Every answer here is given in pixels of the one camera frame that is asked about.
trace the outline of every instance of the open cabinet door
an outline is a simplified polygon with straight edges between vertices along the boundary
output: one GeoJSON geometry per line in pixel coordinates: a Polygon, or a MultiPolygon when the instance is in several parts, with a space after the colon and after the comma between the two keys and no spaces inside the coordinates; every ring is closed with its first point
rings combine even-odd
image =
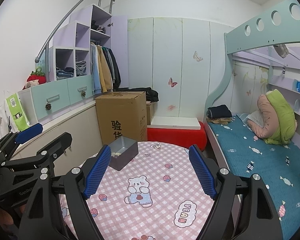
{"type": "Polygon", "coordinates": [[[129,87],[128,74],[128,17],[112,16],[111,49],[118,64],[121,77],[119,88],[129,87]]]}

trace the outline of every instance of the green blanket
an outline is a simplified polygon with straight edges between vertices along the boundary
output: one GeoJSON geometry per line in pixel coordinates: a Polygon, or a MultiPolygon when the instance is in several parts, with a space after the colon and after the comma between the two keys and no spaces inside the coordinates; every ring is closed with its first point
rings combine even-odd
{"type": "Polygon", "coordinates": [[[279,127],[275,133],[264,141],[268,144],[289,144],[295,133],[294,111],[279,90],[275,89],[267,95],[279,119],[279,127]]]}

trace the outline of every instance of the green bag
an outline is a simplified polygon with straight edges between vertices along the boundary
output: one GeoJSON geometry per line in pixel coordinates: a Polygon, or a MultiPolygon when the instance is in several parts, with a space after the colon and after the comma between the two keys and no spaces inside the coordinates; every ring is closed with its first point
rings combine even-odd
{"type": "Polygon", "coordinates": [[[12,96],[8,97],[7,99],[8,108],[10,114],[13,118],[16,127],[23,131],[30,127],[30,123],[28,118],[26,117],[25,111],[22,108],[22,105],[19,101],[19,96],[17,93],[13,94],[12,96]]]}
{"type": "Polygon", "coordinates": [[[269,93],[267,98],[277,113],[279,127],[264,141],[268,144],[289,144],[296,130],[294,111],[277,89],[269,93]]]}

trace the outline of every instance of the staircase cabinet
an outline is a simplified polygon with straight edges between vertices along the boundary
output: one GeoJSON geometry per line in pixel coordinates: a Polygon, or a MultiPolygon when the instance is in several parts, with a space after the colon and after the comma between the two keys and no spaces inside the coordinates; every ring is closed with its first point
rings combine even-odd
{"type": "Polygon", "coordinates": [[[92,100],[92,76],[90,67],[90,40],[111,48],[121,75],[121,86],[128,87],[128,19],[113,17],[96,5],[90,5],[70,15],[70,23],[60,28],[49,48],[49,80],[47,83],[20,91],[21,104],[30,124],[47,122],[82,106],[92,100]],[[106,33],[91,29],[91,21],[106,28],[106,33]],[[79,76],[76,61],[86,62],[86,71],[79,76]],[[73,77],[57,80],[59,69],[71,67],[73,77]]]}

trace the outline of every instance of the teal bed frame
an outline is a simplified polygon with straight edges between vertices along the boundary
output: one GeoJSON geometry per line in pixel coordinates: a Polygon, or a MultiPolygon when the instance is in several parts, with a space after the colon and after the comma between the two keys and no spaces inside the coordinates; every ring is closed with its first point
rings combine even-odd
{"type": "MultiPolygon", "coordinates": [[[[225,73],[220,85],[208,96],[205,104],[205,113],[207,109],[223,94],[228,87],[231,79],[233,64],[232,54],[244,50],[260,47],[272,46],[283,43],[300,43],[300,20],[292,17],[292,6],[300,4],[297,0],[285,0],[274,7],[264,11],[229,33],[225,33],[225,73]],[[281,16],[281,23],[274,24],[274,14],[278,12],[281,16]],[[262,19],[264,29],[257,29],[259,20],[262,19]],[[246,35],[247,26],[250,27],[250,35],[246,35]]],[[[272,76],[272,67],[269,68],[269,80],[272,76]]]]}

